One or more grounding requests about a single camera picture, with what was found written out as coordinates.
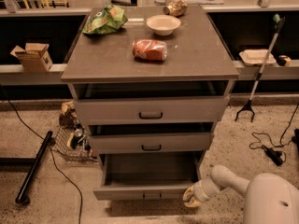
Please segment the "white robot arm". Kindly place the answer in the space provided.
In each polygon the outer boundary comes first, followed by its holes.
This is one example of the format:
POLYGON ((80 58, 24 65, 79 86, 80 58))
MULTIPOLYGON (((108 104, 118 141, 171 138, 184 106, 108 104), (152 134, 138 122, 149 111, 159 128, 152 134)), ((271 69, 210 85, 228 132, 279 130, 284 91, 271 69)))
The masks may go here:
POLYGON ((244 197, 243 224, 299 224, 299 189, 269 173, 247 180, 223 165, 216 165, 210 177, 185 190, 183 202, 187 207, 198 207, 229 189, 244 197))

